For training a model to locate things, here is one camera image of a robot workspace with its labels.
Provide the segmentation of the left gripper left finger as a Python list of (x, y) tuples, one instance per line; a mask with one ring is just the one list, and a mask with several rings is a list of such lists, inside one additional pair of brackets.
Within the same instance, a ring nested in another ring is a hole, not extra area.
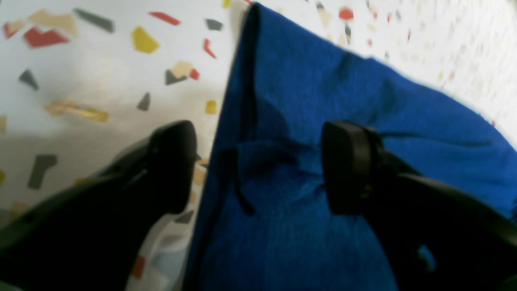
[(150, 229), (189, 201), (196, 132), (160, 127), (92, 180), (1, 230), (1, 282), (23, 291), (123, 291)]

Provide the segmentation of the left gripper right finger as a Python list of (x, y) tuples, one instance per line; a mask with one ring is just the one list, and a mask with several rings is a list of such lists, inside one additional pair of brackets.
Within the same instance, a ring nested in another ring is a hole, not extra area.
[(418, 173), (372, 128), (326, 122), (321, 150), (331, 212), (368, 221), (401, 291), (515, 291), (514, 223)]

